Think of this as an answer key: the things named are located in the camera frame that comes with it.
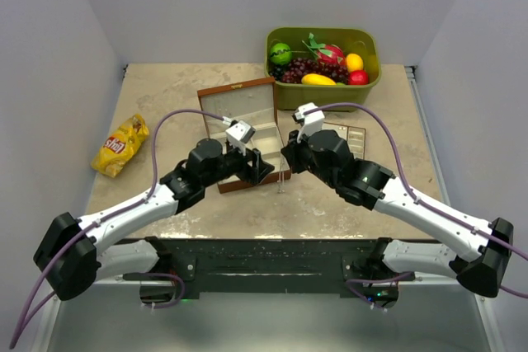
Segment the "brown jewelry box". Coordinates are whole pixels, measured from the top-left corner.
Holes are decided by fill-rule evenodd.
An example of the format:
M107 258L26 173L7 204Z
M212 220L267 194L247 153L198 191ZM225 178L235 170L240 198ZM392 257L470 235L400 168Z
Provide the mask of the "brown jewelry box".
M263 161L274 167L274 171L264 178L264 185L291 178L291 169L281 154L283 141L278 128L275 80L272 77L201 89L197 96L204 112L223 116L226 120L243 121L255 129L246 147L248 150L258 149Z

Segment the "brown ring earring tray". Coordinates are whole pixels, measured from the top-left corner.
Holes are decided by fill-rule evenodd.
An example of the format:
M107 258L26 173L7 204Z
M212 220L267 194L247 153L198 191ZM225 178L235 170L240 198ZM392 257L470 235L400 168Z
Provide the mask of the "brown ring earring tray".
M324 123L323 129L333 130L340 138L345 139L354 158L365 158L365 129L334 123Z

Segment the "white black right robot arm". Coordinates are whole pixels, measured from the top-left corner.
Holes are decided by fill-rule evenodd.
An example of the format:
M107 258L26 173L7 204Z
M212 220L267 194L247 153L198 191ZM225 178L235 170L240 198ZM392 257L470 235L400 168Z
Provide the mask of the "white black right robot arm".
M360 271L385 280L392 274L428 273L456 279L472 293L495 298L511 252L513 226L503 218L492 222L463 214L414 190L391 170L354 158L336 131L311 136L290 132L281 150L292 172L310 172L347 203L401 220L433 242L380 238Z

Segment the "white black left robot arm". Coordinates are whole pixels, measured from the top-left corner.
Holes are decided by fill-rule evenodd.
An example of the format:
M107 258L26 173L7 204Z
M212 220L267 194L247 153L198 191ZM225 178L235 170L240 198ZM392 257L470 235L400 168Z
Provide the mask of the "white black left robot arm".
M187 159L144 193L97 214L57 216L40 242L34 262L60 300L76 298L101 277L106 268L102 255L113 252L123 238L194 206L211 185L231 176L258 185L274 169L256 148L202 139Z

